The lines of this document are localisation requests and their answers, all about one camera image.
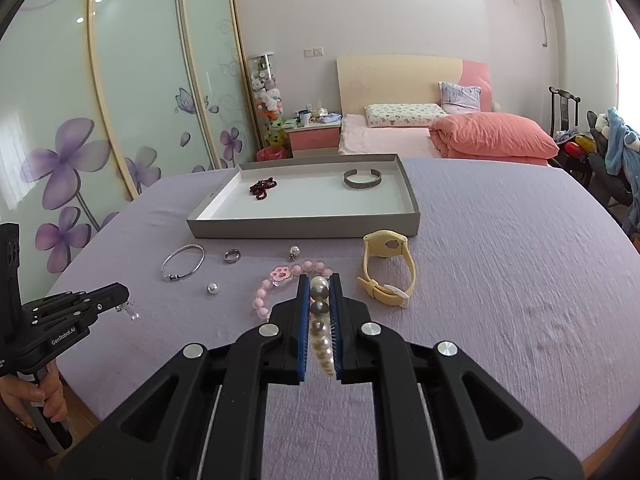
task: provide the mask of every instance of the blue plush clothing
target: blue plush clothing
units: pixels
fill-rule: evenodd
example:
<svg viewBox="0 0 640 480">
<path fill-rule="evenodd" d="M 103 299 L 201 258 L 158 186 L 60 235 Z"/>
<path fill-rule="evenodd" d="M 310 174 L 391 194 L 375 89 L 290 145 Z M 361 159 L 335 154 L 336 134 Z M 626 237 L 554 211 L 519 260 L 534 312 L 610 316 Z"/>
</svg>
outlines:
<svg viewBox="0 0 640 480">
<path fill-rule="evenodd" d="M 624 164 L 634 196 L 634 201 L 622 224 L 622 229 L 628 234 L 632 226 L 640 229 L 640 153 L 625 146 L 625 136 L 629 132 L 636 134 L 637 132 L 625 124 L 615 108 L 609 108 L 607 115 L 609 116 L 609 147 L 605 157 L 607 173 L 613 176 L 619 174 Z"/>
</svg>

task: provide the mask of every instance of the yellow watch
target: yellow watch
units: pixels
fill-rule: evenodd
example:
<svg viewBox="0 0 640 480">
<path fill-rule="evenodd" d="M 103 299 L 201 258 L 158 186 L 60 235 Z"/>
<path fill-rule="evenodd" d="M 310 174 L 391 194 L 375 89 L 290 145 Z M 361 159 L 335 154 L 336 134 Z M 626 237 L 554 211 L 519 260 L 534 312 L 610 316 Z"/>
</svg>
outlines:
<svg viewBox="0 0 640 480">
<path fill-rule="evenodd" d="M 414 293 L 415 286 L 415 264 L 409 252 L 408 239 L 406 236 L 393 231 L 376 231 L 366 235 L 364 238 L 364 259 L 362 268 L 364 269 L 364 279 L 357 278 L 362 286 L 372 298 L 389 306 L 401 306 L 407 308 L 407 300 Z M 380 285 L 376 280 L 369 277 L 367 263 L 370 256 L 380 256 L 391 258 L 402 256 L 411 272 L 411 285 L 407 290 L 400 290 L 392 285 Z"/>
</svg>

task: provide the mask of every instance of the silver screw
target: silver screw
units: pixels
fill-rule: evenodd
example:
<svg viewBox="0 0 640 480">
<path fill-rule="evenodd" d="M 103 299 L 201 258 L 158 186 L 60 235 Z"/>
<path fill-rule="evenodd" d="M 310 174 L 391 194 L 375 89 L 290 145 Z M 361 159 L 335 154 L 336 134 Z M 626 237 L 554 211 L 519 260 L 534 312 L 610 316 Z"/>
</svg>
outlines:
<svg viewBox="0 0 640 480">
<path fill-rule="evenodd" d="M 372 322 L 365 323 L 360 327 L 360 330 L 362 330 L 367 335 L 379 335 L 380 332 L 382 332 L 380 325 L 378 323 Z"/>
<path fill-rule="evenodd" d="M 187 359 L 195 359 L 196 357 L 200 357 L 203 352 L 204 349 L 202 348 L 202 345 L 199 345 L 198 343 L 191 343 L 184 347 L 182 355 Z"/>
<path fill-rule="evenodd" d="M 258 332 L 260 332 L 260 335 L 264 337 L 272 337 L 272 336 L 278 335 L 279 331 L 280 329 L 278 328 L 278 326 L 274 325 L 273 323 L 267 323 L 266 325 L 262 325 L 258 329 Z"/>
<path fill-rule="evenodd" d="M 438 349 L 438 352 L 447 357 L 452 357 L 458 353 L 458 347 L 451 341 L 442 341 L 438 343 L 436 348 Z"/>
</svg>

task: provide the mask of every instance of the pink bed sheet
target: pink bed sheet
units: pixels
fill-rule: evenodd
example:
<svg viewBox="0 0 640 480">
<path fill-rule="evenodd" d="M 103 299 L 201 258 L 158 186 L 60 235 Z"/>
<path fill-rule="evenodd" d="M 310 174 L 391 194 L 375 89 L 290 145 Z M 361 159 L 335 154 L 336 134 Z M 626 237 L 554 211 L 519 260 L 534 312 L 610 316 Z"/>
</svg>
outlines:
<svg viewBox="0 0 640 480">
<path fill-rule="evenodd" d="M 363 115 L 342 120 L 339 155 L 397 153 L 399 156 L 441 158 L 428 128 L 368 128 Z"/>
<path fill-rule="evenodd" d="M 547 166 L 546 159 L 535 158 L 534 156 L 491 156 L 491 155 L 469 155 L 451 148 L 442 140 L 436 131 L 431 132 L 430 139 L 440 152 L 442 158 L 466 158 L 469 160 L 497 160 L 499 162 L 519 162 L 521 164 L 535 164 L 537 166 Z"/>
</svg>

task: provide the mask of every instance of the silver ring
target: silver ring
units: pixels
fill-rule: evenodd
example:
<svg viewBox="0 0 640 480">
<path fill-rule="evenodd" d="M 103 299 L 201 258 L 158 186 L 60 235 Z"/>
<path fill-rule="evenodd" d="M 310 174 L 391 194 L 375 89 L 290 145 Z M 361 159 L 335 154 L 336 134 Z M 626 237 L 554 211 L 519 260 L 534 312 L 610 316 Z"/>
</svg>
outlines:
<svg viewBox="0 0 640 480">
<path fill-rule="evenodd" d="M 225 253 L 225 261 L 228 264 L 234 264 L 240 259 L 240 251 L 238 249 L 231 249 Z"/>
<path fill-rule="evenodd" d="M 183 275 L 178 275 L 178 274 L 165 274 L 164 273 L 164 266 L 166 265 L 166 263 L 173 258 L 176 254 L 181 253 L 182 251 L 186 251 L 187 249 L 200 249 L 202 251 L 202 257 L 200 259 L 200 261 L 198 262 L 198 264 L 196 265 L 196 268 L 193 269 L 191 272 L 187 272 L 186 274 Z M 167 256 L 166 260 L 162 263 L 162 267 L 160 267 L 160 272 L 162 272 L 162 277 L 166 278 L 168 280 L 181 280 L 183 278 L 186 278 L 187 276 L 191 276 L 196 270 L 198 270 L 200 268 L 200 266 L 202 265 L 204 261 L 204 247 L 198 244 L 189 244 L 189 245 L 185 245 L 184 247 L 181 247 L 178 250 L 175 250 L 173 253 L 169 254 L 169 256 Z"/>
<path fill-rule="evenodd" d="M 369 187 L 376 187 L 380 182 L 382 182 L 382 173 L 378 170 L 371 170 L 371 174 L 377 177 L 375 180 L 369 180 L 368 182 L 354 182 L 350 180 L 349 177 L 358 173 L 358 170 L 349 170 L 344 172 L 344 183 L 353 187 L 353 189 L 369 189 Z"/>
</svg>

